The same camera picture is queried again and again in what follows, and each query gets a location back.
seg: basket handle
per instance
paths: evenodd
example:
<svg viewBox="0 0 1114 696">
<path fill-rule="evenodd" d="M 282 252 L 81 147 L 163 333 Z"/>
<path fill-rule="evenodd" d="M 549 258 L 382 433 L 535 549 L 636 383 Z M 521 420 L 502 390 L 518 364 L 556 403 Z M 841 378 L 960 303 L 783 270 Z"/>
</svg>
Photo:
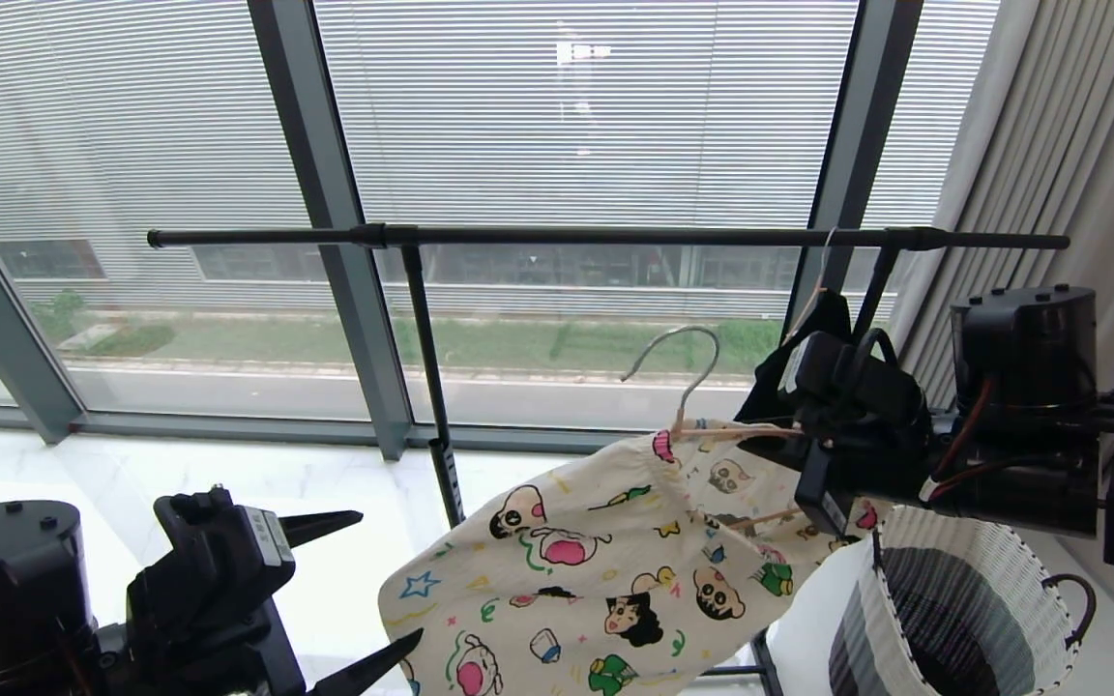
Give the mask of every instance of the basket handle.
<svg viewBox="0 0 1114 696">
<path fill-rule="evenodd" d="M 1082 639 L 1086 638 L 1086 631 L 1091 629 L 1091 621 L 1095 620 L 1095 611 L 1097 609 L 1097 597 L 1095 595 L 1095 589 L 1091 587 L 1091 582 L 1086 578 L 1074 575 L 1074 574 L 1059 574 L 1048 577 L 1047 580 L 1043 580 L 1044 587 L 1056 587 L 1061 582 L 1069 581 L 1079 585 L 1082 591 L 1086 594 L 1086 612 L 1082 616 L 1082 623 L 1077 625 L 1074 633 L 1065 638 L 1065 649 L 1074 646 L 1075 643 L 1081 643 Z"/>
</svg>

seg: laundry basket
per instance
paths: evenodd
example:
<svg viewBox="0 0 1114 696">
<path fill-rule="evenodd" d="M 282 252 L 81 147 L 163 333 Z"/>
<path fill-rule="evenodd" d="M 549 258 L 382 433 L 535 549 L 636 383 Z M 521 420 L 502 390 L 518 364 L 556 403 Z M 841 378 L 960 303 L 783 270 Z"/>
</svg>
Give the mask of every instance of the laundry basket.
<svg viewBox="0 0 1114 696">
<path fill-rule="evenodd" d="M 1075 628 L 1064 581 L 1087 595 Z M 824 562 L 768 644 L 786 696 L 1039 695 L 1068 678 L 1095 607 L 1007 526 L 897 507 Z"/>
</svg>

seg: curtain fold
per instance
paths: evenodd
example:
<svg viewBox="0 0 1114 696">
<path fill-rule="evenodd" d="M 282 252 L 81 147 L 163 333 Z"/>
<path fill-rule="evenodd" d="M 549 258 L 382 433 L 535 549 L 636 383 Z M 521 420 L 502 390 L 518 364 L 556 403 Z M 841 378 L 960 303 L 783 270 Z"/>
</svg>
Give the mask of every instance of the curtain fold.
<svg viewBox="0 0 1114 696">
<path fill-rule="evenodd" d="M 1008 21 L 1004 8 L 1022 21 Z M 934 406 L 950 404 L 956 393 L 948 304 L 991 287 L 1093 287 L 1100 385 L 1114 383 L 1114 0 L 1004 8 L 935 224 L 1064 234 L 1072 246 L 949 249 L 915 264 L 892 333 L 902 365 Z"/>
</svg>

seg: tiled floor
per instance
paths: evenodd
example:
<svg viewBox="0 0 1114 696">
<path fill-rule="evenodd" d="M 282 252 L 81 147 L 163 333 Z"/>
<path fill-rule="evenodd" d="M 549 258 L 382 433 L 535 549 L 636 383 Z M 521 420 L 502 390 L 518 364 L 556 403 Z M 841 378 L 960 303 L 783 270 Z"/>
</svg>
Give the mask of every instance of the tiled floor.
<svg viewBox="0 0 1114 696">
<path fill-rule="evenodd" d="M 535 454 L 459 452 L 468 510 L 565 461 Z M 98 621 L 124 620 L 124 589 L 168 550 L 152 514 L 159 494 L 221 483 L 236 502 L 278 514 L 354 509 L 363 522 L 296 550 L 297 572 L 275 595 L 304 675 L 322 678 L 383 647 L 377 591 L 393 569 L 444 531 L 428 452 L 385 463 L 349 447 L 199 442 L 75 435 L 46 447 L 30 432 L 0 431 L 0 501 L 75 503 L 85 520 L 89 591 Z M 1052 572 L 1078 571 L 1052 538 L 1029 535 Z M 1077 598 L 1069 597 L 1077 605 Z M 739 654 L 736 664 L 749 661 Z M 1101 597 L 1095 628 L 1066 692 L 1114 692 L 1114 602 Z M 410 696 L 394 670 L 374 695 Z M 759 695 L 754 678 L 701 678 L 685 693 Z"/>
</svg>

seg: clothing rack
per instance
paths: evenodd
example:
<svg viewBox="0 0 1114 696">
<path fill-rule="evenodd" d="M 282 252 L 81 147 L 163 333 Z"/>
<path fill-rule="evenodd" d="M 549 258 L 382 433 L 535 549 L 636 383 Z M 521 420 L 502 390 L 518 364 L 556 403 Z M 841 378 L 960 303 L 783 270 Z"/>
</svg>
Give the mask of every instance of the clothing rack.
<svg viewBox="0 0 1114 696">
<path fill-rule="evenodd" d="M 883 287 L 901 252 L 928 252 L 942 247 L 995 247 L 995 249 L 1066 249 L 1067 237 L 1029 234 L 951 233 L 934 226 L 902 226 L 882 229 L 753 229 L 753 228 L 655 228 L 655 226 L 504 226 L 504 225 L 410 225 L 363 224 L 350 229 L 268 229 L 235 232 L 163 232 L 146 234 L 149 246 L 198 246 L 224 244 L 355 244 L 368 249 L 398 247 L 407 271 L 407 288 L 414 308 L 416 333 L 432 400 L 437 437 L 429 440 L 429 453 L 441 488 L 446 519 L 450 527 L 463 521 L 463 503 L 450 438 L 450 415 L 446 411 L 437 344 L 429 316 L 429 296 L 423 286 L 424 244 L 641 244 L 709 246 L 867 246 L 879 247 L 867 294 L 862 298 L 854 339 L 861 339 L 876 317 Z M 714 668 L 707 675 L 759 675 L 766 693 L 780 693 L 765 639 L 766 630 L 751 640 L 756 665 Z"/>
</svg>

